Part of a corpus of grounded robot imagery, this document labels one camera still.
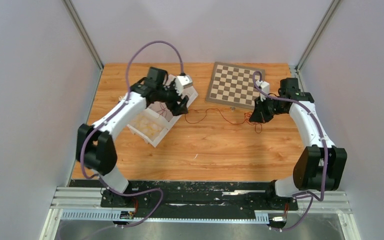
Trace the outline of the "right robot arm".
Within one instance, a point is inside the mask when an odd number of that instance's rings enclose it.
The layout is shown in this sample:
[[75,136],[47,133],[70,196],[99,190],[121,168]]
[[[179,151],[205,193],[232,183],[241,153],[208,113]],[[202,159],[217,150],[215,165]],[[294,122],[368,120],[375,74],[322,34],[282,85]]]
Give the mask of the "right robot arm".
[[318,118],[312,94],[299,88],[297,78],[281,80],[278,96],[270,94],[269,83],[260,77],[254,77],[253,84],[260,95],[254,99],[250,122],[265,124],[276,115],[288,114],[304,145],[291,176],[272,181],[265,195],[266,204],[278,209],[286,198],[310,196],[312,190],[319,192],[314,197],[322,201],[326,191],[339,188],[348,158],[346,150],[337,147],[328,137]]

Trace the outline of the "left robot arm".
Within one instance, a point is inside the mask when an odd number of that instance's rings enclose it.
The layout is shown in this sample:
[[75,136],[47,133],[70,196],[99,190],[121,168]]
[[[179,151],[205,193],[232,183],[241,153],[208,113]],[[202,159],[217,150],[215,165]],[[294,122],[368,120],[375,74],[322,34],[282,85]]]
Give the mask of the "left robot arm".
[[166,70],[150,67],[145,77],[128,88],[126,95],[104,117],[77,130],[75,158],[81,169],[92,170],[104,187],[114,193],[113,200],[127,207],[134,194],[127,190],[130,182],[117,167],[115,141],[122,130],[155,102],[164,103],[173,116],[188,113],[189,97],[184,91],[193,80],[184,72],[169,80]]

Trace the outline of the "wooden chessboard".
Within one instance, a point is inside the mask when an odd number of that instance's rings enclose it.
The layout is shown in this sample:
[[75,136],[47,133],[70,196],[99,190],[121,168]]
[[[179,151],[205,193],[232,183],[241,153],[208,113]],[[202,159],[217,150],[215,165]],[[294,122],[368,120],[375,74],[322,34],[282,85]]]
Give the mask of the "wooden chessboard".
[[215,62],[205,100],[211,103],[253,110],[254,99],[260,96],[254,87],[253,74],[266,71],[231,63]]

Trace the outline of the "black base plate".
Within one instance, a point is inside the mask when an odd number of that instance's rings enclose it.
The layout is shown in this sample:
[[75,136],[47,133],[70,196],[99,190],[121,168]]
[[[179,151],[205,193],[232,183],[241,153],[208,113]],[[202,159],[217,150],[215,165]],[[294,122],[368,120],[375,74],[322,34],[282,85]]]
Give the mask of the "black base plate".
[[131,180],[122,197],[101,189],[101,207],[132,208],[135,217],[165,219],[254,219],[255,211],[296,211],[292,198],[278,197],[269,182]]

